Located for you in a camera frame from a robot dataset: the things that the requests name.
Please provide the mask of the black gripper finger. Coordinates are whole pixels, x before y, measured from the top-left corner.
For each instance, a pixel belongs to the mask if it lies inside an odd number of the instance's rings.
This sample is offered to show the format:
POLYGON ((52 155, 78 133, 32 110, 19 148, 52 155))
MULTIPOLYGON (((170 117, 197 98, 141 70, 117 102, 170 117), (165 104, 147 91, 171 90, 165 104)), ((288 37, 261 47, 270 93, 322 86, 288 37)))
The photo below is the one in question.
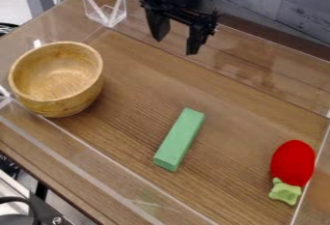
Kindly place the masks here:
POLYGON ((170 31, 170 19, 163 11, 146 9, 146 18, 154 39, 161 42, 170 31))
POLYGON ((187 39, 187 55, 195 55, 199 53, 199 49, 207 40, 207 29, 202 24, 194 24, 190 26, 190 37, 187 39))

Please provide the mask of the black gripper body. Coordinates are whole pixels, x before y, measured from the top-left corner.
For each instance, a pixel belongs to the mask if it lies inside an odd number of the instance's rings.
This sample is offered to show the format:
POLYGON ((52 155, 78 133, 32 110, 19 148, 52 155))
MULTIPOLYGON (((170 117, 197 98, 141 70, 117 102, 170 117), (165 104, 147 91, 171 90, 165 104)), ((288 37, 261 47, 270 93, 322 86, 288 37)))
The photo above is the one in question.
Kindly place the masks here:
POLYGON ((191 26, 202 24, 207 34, 215 33, 218 8, 210 0, 141 0, 141 6, 146 9, 163 11, 170 20, 191 26))

